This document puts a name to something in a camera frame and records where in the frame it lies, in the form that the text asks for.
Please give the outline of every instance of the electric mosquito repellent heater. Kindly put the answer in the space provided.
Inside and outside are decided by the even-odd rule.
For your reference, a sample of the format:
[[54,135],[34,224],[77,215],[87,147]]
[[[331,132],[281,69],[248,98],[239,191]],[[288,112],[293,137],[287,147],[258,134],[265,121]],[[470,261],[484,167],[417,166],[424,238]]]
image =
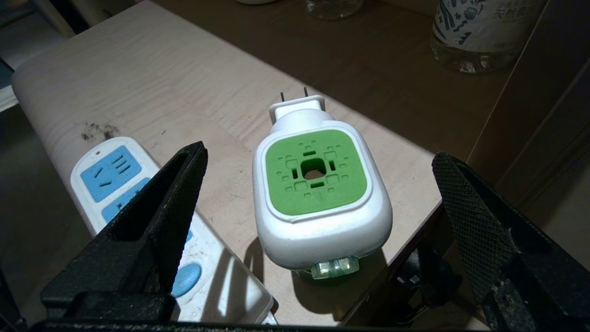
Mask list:
[[253,161],[258,237],[277,265],[314,279],[346,275],[389,238],[392,210],[360,133],[324,98],[274,104]]

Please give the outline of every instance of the wooden shelf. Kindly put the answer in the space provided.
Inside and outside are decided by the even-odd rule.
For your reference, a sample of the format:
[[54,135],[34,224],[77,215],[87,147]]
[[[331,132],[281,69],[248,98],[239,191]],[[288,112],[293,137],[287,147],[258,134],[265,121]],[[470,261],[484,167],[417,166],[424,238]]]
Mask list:
[[461,159],[510,73],[442,68],[428,48],[432,19],[381,2],[366,1],[340,21],[309,17],[302,0],[155,2],[418,145]]

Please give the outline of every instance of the power strip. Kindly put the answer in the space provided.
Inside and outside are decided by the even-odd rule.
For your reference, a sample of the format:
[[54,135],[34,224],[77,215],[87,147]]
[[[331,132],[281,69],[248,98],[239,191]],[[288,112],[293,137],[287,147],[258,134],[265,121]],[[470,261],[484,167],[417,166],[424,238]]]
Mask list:
[[[159,169],[148,152],[128,137],[109,139],[86,153],[74,166],[70,182],[92,236],[113,220]],[[245,298],[237,299],[230,289],[237,289]],[[276,324],[270,313],[270,293],[198,210],[172,295],[181,308],[179,321]]]

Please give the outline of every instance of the center hole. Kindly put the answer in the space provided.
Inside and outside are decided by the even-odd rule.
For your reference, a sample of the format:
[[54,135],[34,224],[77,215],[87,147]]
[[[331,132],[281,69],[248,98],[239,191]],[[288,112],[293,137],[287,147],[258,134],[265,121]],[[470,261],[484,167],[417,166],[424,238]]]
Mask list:
[[320,158],[305,160],[301,163],[301,173],[306,180],[326,175],[326,163]]

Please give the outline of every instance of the green perforated cover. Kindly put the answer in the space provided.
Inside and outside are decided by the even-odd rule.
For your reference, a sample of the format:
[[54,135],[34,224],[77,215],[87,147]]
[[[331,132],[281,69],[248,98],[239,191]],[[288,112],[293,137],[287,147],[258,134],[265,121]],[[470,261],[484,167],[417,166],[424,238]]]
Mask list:
[[[306,180],[309,171],[325,175]],[[352,139],[328,129],[281,139],[266,152],[270,200],[279,212],[298,216],[359,200],[367,180]]]

